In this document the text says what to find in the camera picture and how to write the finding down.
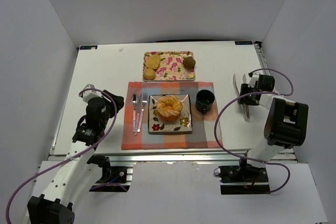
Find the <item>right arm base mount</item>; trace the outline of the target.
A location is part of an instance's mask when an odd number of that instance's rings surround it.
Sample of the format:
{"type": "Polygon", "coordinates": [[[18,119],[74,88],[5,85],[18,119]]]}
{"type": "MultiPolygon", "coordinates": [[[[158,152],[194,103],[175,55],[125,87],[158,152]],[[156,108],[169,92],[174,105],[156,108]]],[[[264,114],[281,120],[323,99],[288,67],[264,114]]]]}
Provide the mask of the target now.
{"type": "Polygon", "coordinates": [[[222,195],[270,194],[269,179],[265,168],[260,172],[244,173],[239,166],[219,166],[213,174],[220,179],[222,195]]]}

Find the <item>orange sugar-topped bun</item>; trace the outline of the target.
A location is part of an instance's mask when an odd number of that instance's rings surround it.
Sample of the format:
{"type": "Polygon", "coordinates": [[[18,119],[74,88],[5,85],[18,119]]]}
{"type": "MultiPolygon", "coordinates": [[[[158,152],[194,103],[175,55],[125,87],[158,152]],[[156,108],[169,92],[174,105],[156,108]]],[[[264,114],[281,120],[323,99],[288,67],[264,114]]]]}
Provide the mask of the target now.
{"type": "Polygon", "coordinates": [[[182,112],[183,105],[175,95],[163,95],[156,104],[159,117],[164,122],[176,121],[182,112]]]}

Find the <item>metal tongs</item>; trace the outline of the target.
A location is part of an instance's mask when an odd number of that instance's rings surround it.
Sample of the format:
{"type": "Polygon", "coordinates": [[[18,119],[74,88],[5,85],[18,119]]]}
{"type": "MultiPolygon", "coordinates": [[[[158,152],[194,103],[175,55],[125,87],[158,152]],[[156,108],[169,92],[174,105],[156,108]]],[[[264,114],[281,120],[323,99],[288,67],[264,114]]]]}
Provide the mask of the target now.
{"type": "MultiPolygon", "coordinates": [[[[236,82],[236,74],[233,75],[233,87],[234,87],[236,95],[240,96],[240,91],[238,89],[237,82],[236,82]]],[[[238,105],[243,113],[244,120],[248,121],[250,118],[248,106],[245,104],[239,104],[239,103],[238,105]]]]}

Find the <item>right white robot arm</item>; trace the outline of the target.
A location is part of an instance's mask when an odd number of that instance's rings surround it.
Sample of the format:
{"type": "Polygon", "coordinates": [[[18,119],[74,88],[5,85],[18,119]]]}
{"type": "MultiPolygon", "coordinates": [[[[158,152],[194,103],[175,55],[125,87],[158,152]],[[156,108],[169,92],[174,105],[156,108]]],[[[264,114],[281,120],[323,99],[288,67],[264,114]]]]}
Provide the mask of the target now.
{"type": "Polygon", "coordinates": [[[242,77],[240,95],[249,94],[238,100],[243,117],[249,120],[249,107],[262,106],[268,110],[264,127],[264,138],[240,159],[239,171],[252,176],[260,174],[266,163],[278,153],[294,146],[301,146],[306,138],[309,107],[306,104],[290,101],[278,94],[272,94],[275,79],[264,74],[250,73],[250,80],[242,77]]]}

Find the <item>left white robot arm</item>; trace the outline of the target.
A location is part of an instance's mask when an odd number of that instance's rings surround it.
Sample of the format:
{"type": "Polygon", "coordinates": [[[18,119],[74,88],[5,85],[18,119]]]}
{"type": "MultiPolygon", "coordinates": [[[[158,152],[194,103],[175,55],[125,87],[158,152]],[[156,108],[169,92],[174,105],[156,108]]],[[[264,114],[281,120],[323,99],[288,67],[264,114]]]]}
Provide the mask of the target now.
{"type": "Polygon", "coordinates": [[[30,198],[30,223],[73,223],[75,207],[111,170],[109,159],[95,151],[110,132],[108,121],[124,107],[124,98],[90,84],[79,96],[87,104],[86,113],[77,122],[69,152],[55,176],[40,196],[30,198]]]}

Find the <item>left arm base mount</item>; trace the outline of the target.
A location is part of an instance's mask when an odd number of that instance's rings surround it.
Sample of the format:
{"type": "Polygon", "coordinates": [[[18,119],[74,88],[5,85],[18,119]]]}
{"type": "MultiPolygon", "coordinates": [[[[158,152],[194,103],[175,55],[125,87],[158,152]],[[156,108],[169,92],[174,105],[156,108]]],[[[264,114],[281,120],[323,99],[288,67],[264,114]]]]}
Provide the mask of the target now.
{"type": "Polygon", "coordinates": [[[102,155],[94,155],[87,161],[90,166],[89,171],[93,171],[96,179],[90,191],[107,191],[107,192],[127,192],[128,167],[113,166],[110,158],[102,155]]]}

